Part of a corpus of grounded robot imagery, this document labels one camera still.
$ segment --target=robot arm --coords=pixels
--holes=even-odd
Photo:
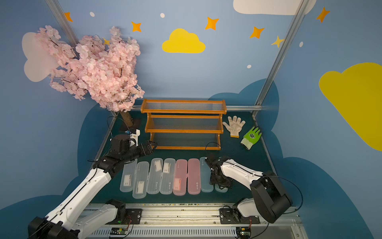
[[[94,196],[123,169],[125,163],[151,154],[156,143],[147,141],[138,145],[138,136],[131,144],[130,135],[117,135],[111,141],[109,152],[96,161],[80,185],[45,218],[36,217],[28,226],[29,238],[82,239],[100,226],[125,216],[125,204],[116,200],[107,202],[100,210],[83,218],[78,217]]]
[[[251,190],[253,199],[247,199],[238,205],[238,210],[245,217],[254,216],[248,212],[256,212],[256,208],[265,220],[274,223],[293,203],[273,172],[252,170],[226,156],[219,159],[211,156],[206,158],[206,163],[211,168],[210,184],[231,188],[232,179],[235,179]]]

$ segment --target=paper label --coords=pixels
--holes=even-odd
[[[155,160],[154,161],[154,166],[155,166],[155,171],[156,172],[162,171],[162,166],[160,164],[160,160]]]
[[[144,181],[139,181],[137,185],[137,194],[143,193]]]
[[[170,164],[169,163],[163,164],[163,172],[170,173]]]
[[[123,186],[129,187],[130,185],[131,185],[131,175],[128,174],[128,175],[125,175],[123,179]]]
[[[180,178],[174,178],[174,190],[177,190],[177,191],[179,191],[180,190],[180,181],[181,181],[182,179],[180,179]]]

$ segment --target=tree trunk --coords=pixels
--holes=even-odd
[[[122,116],[123,120],[126,122],[128,127],[131,127],[134,125],[133,120],[131,119],[131,115],[129,112],[120,111],[120,113],[121,113],[121,116]]]

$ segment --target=pink blossom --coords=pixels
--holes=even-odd
[[[52,83],[49,83],[49,85],[50,85],[50,87],[52,87],[53,89],[56,89],[59,92],[66,91],[66,88],[64,86],[60,85],[58,82],[52,82]]]
[[[108,50],[105,50],[98,36],[84,36],[75,48],[79,59],[75,58],[70,45],[58,43],[60,35],[51,26],[40,28],[36,39],[64,68],[52,70],[52,88],[60,92],[68,91],[78,100],[84,99],[83,96],[89,92],[100,107],[126,112],[132,108],[135,99],[142,98],[144,94],[134,74],[136,56],[141,52],[135,39],[129,37],[127,42],[122,40],[118,28],[112,27],[110,33]]]

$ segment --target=yellow star decal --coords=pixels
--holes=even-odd
[[[131,23],[133,24],[133,31],[139,31],[141,33],[141,23]]]
[[[253,27],[253,33],[252,33],[252,35],[250,36],[250,38],[256,37],[256,38],[259,38],[259,39],[260,39],[260,34],[261,34],[261,32],[262,32],[263,30],[264,30],[264,28],[257,29],[256,27]]]
[[[68,19],[68,21],[73,22],[73,20],[70,18],[70,13],[64,13],[64,14],[65,14],[66,19]]]
[[[206,30],[210,29],[210,28],[213,30],[216,30],[216,23],[217,23],[217,21],[219,21],[219,19],[211,19],[209,17],[207,17],[207,18],[208,18],[208,24],[206,26]]]
[[[283,41],[284,39],[281,39],[277,36],[277,41],[275,41],[274,43],[272,43],[271,45],[277,45],[277,48],[280,47],[280,43]]]
[[[104,41],[105,41],[104,45],[109,45],[110,46],[110,41],[106,40],[105,38],[104,38]]]
[[[322,9],[322,12],[321,14],[316,18],[316,19],[319,19],[321,22],[323,22],[324,18],[326,17],[326,15],[329,13],[330,11],[326,11],[325,10],[325,7]]]

